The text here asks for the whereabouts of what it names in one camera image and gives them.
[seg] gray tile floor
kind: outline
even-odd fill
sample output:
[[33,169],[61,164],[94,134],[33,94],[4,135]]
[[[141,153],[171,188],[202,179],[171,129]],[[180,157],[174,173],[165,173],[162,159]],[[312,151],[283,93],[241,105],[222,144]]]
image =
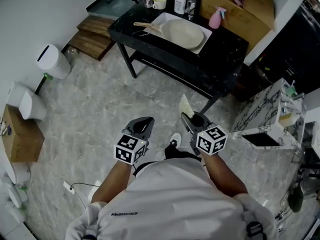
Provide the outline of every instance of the gray tile floor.
[[136,3],[132,0],[112,0],[107,3],[101,0],[88,10],[89,15],[117,20]]
[[[181,149],[190,150],[189,136],[179,119],[182,95],[196,111],[207,102],[195,91],[137,61],[133,66],[138,78],[133,79],[116,45],[100,62],[82,53],[73,54],[70,61],[70,75],[64,80],[47,81],[39,94],[47,105],[48,116],[38,122],[45,141],[39,161],[30,167],[27,224],[42,240],[64,239],[68,224],[84,211],[80,199],[69,193],[63,182],[103,181],[116,162],[115,139],[130,120],[154,117],[149,151],[138,164],[156,161],[164,157],[164,148],[174,132],[183,136]],[[206,115],[229,132],[239,106],[228,95]],[[291,163],[293,152],[255,150],[230,137],[220,155],[249,193],[276,215],[297,170],[298,165]],[[91,189],[76,186],[85,205]],[[284,221],[280,238],[301,239],[318,207],[314,199],[304,201],[301,212]]]

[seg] white bottle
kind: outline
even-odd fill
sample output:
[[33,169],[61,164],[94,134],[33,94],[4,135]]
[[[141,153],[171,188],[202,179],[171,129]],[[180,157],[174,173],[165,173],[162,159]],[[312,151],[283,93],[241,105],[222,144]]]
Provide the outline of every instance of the white bottle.
[[186,0],[174,0],[174,12],[185,14]]

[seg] cardboard box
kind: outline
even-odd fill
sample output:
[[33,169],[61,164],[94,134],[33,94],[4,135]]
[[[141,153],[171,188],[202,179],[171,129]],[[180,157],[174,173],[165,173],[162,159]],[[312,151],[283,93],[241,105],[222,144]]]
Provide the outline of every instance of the cardboard box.
[[1,137],[5,153],[10,162],[36,162],[45,140],[36,122],[24,120],[18,108],[6,105],[3,113],[6,127],[11,126],[11,134]]
[[249,42],[247,53],[274,28],[274,0],[244,0],[243,8],[233,0],[201,0],[200,15],[210,19],[216,7],[226,9],[221,25]]

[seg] white sink basin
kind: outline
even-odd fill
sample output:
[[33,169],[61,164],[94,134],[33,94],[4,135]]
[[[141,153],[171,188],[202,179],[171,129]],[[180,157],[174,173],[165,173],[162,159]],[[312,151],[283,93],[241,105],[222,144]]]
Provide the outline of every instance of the white sink basin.
[[[155,25],[159,25],[160,27],[162,27],[166,22],[168,22],[169,20],[174,20],[174,19],[181,19],[181,18],[178,17],[178,16],[175,16],[175,15],[172,15],[170,13],[163,12],[157,18],[155,18],[154,21],[152,21],[151,23],[153,23]],[[201,28],[201,30],[203,32],[204,38],[203,38],[202,42],[200,43],[200,45],[198,47],[193,48],[193,49],[190,50],[191,52],[193,52],[195,54],[200,53],[201,49],[204,47],[205,43],[208,41],[209,37],[212,34],[211,30],[206,29],[206,28],[204,28],[202,26],[199,26],[199,27]],[[164,38],[163,35],[159,31],[155,31],[155,30],[153,30],[151,28],[146,27],[143,31],[145,31],[147,33],[150,33],[152,35],[155,35],[157,37]]]

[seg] toilet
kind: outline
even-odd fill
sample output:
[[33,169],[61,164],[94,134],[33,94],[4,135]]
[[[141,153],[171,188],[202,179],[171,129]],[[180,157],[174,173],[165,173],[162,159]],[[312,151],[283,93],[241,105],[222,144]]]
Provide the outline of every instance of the toilet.
[[43,120],[47,115],[47,108],[41,98],[27,87],[16,82],[11,85],[7,104],[19,108],[25,120]]
[[27,220],[27,215],[16,207],[12,201],[8,200],[4,206],[7,212],[15,218],[18,224],[24,223]]
[[30,180],[31,174],[29,167],[25,162],[10,162],[5,152],[2,153],[2,163],[6,175],[9,177],[11,183],[19,184]]
[[0,179],[5,195],[5,208],[20,224],[26,221],[27,215],[23,212],[23,204],[28,201],[26,192],[17,185],[13,185],[9,176],[5,173]]
[[14,206],[20,209],[23,206],[23,203],[28,201],[26,192],[16,185],[13,185],[7,174],[1,178],[1,182],[8,200],[13,202]]

